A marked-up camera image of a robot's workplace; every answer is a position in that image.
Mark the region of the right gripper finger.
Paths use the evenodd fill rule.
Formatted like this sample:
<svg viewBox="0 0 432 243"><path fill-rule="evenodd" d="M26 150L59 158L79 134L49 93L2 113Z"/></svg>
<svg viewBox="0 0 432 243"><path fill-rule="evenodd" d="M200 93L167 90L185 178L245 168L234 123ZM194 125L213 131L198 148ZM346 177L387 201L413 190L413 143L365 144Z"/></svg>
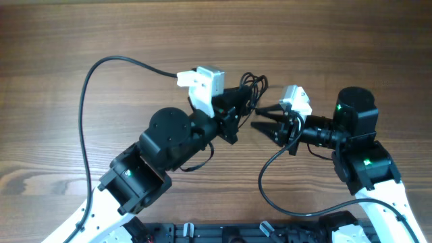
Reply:
<svg viewBox="0 0 432 243"><path fill-rule="evenodd" d="M253 121L250 124L254 129L258 130L277 145L286 143L286 131L281 123Z"/></svg>
<svg viewBox="0 0 432 243"><path fill-rule="evenodd" d="M285 112L286 111L284 110L284 108L279 104L255 109L255 113L257 115L266 117L277 123L287 122L287 115L285 114Z"/></svg>

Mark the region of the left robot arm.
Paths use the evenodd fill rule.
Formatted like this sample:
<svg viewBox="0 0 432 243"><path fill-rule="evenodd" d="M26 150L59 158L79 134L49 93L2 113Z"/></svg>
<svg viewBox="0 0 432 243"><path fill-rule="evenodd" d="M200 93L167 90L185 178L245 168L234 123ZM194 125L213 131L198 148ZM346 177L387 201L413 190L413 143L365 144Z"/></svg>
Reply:
<svg viewBox="0 0 432 243"><path fill-rule="evenodd" d="M171 187L168 171L179 169L217 136L235 143L251 94L249 86L225 89L211 101L214 117L199 109L190 115L175 107L158 110L139 140L112 160L89 208L80 206L46 242L102 242Z"/></svg>

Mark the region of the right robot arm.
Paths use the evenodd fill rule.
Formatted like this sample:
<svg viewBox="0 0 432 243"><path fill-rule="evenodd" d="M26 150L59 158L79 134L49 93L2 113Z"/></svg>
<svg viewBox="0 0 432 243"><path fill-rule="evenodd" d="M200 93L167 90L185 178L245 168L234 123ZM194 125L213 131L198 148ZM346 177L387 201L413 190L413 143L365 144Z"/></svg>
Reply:
<svg viewBox="0 0 432 243"><path fill-rule="evenodd" d="M425 242L401 173L390 153L375 138L379 110L369 90L357 86L341 89L331 118L313 115L309 97L296 85L285 87L278 104L255 112L269 121L253 122L252 127L281 147L263 166L260 178L284 152L296 155L300 143L332 151L334 170L354 200L313 213L323 219L330 241L366 240L365 231L355 220L342 223L330 215L358 204L380 242Z"/></svg>

